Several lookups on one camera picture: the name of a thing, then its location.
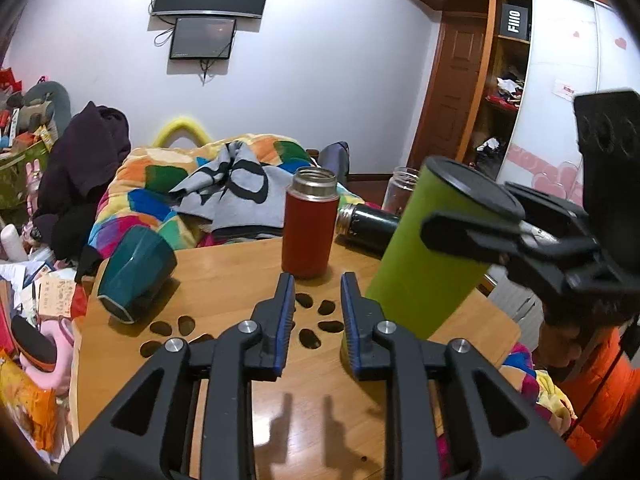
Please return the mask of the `grey backpack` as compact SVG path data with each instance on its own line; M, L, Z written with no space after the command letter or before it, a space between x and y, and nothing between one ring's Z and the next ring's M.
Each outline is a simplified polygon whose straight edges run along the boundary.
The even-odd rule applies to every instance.
M349 145L346 141L338 141L326 146L318 155L320 167L330 170L341 185L346 185L349 175Z

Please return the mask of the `wooden wardrobe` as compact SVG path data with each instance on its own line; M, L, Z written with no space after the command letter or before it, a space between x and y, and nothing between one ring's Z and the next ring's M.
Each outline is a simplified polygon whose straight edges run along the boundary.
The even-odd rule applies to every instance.
M498 0L419 0L442 14L434 63L407 165L428 155L461 160L488 74Z

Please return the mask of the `red thermos bottle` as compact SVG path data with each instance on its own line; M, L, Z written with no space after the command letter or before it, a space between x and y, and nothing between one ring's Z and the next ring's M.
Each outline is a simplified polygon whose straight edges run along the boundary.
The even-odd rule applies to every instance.
M282 270L300 280L326 273L340 196L329 169L296 170L285 195Z

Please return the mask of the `white sliding wardrobe door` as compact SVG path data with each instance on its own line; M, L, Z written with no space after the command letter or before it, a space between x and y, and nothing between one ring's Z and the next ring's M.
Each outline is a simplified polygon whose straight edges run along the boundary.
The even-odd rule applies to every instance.
M639 47L618 14L588 0L532 0L523 101L497 181L582 203L578 94L639 89Z

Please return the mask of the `yellow curved headboard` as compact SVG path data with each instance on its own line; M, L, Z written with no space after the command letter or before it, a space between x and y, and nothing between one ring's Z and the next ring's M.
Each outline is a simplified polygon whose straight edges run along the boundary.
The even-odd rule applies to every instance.
M168 148L178 134L185 134L196 146L212 142L212 138L195 119L180 116L164 125L152 142L153 148Z

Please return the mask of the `brown wooden door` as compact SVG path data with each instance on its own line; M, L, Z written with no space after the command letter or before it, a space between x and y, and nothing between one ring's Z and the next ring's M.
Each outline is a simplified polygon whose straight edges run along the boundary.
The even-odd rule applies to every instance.
M454 158L460 146L483 56L487 18L446 12L408 165L428 156Z

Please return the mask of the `white cylindrical bottle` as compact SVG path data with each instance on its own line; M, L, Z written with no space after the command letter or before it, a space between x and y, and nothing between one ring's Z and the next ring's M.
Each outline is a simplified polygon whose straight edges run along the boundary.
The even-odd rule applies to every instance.
M1 245L8 259L12 262L28 260L20 234L14 224L6 224L1 230Z

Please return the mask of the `black FiiO box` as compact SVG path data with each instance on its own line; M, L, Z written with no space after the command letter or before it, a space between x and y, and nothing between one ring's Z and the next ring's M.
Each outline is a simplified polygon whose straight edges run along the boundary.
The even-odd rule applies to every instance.
M499 36L516 40L528 40L529 12L524 6L503 3L500 11Z

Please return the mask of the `colourful patchwork blanket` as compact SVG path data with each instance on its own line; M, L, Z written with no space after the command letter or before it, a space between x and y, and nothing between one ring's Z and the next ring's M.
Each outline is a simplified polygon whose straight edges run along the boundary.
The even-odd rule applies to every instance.
M296 141L274 134L243 134L192 150L136 148L117 169L99 202L89 235L90 247L102 258L111 257L133 226L144 226L157 232L175 250L198 247L206 236L210 236L216 245L278 237L217 238L201 230L195 221L175 212L175 202L169 191L199 166L212 160L226 144L237 140L250 144L258 158L270 164L279 160L274 148L277 141L292 142L296 148L304 150ZM316 166L309 154L308 157L310 166Z

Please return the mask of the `green storage basket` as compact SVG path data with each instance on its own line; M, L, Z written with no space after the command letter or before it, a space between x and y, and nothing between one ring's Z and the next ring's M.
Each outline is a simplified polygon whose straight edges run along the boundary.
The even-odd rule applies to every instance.
M0 165L0 208L12 209L26 200L26 165L39 162L40 172L47 168L49 151L39 141L21 153L4 153Z

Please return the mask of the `grey plush toy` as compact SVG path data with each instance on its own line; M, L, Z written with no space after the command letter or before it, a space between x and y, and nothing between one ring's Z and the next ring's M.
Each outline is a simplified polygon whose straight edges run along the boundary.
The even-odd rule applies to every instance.
M24 95L18 113L18 130L35 132L39 126L54 127L62 136L72 118L70 96L56 81L38 82Z

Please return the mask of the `clear glass jar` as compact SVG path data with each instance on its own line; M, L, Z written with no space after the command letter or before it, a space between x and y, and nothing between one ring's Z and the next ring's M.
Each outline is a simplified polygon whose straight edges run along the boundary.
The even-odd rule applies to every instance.
M390 214L401 216L407 207L419 177L418 170L397 167L387 183L382 209Z

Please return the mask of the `grey black patterned cloth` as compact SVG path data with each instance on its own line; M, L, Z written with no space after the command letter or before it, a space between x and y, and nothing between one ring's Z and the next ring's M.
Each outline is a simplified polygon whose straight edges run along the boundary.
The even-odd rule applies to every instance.
M217 238L280 236L286 190L308 154L292 142L274 144L277 162L262 162L244 141L226 144L209 162L175 185L175 212Z

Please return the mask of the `dark purple clothing pile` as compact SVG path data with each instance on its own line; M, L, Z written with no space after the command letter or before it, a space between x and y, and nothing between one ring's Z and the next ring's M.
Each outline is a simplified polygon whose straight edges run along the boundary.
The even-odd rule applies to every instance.
M125 114L93 102L53 145L38 188L34 227L58 260L80 256L99 202L130 148Z

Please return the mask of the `small wall monitor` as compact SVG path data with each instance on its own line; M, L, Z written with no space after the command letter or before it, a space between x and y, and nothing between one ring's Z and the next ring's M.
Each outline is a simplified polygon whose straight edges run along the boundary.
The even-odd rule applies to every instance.
M173 61L228 60L235 25L233 18L178 18L169 58Z

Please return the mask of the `green tumbler cup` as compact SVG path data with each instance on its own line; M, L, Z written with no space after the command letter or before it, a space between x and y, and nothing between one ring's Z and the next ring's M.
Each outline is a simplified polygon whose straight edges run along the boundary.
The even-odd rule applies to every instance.
M489 264L428 249L420 239L422 221L452 211L520 225L525 210L503 186L442 156L430 156L420 171L398 227L364 296L384 316L420 339L430 338L457 310Z

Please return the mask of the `yellow snack bag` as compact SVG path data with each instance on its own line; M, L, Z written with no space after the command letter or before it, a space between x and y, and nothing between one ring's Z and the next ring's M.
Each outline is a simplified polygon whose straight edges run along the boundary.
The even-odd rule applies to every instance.
M55 392L39 388L4 350L1 350L1 402L38 451L55 451L58 429Z

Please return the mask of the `black thermos bottle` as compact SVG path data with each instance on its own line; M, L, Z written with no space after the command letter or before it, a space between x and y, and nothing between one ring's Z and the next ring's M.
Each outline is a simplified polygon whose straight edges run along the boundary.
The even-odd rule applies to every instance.
M346 245L382 257L400 218L366 204L346 204L338 208L335 232Z

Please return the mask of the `teal faceted cup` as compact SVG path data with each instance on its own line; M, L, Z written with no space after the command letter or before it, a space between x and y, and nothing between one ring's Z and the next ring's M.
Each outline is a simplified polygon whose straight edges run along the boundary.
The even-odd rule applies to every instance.
M96 293L105 310L124 324L134 324L177 266L175 251L155 231L133 226L117 244Z

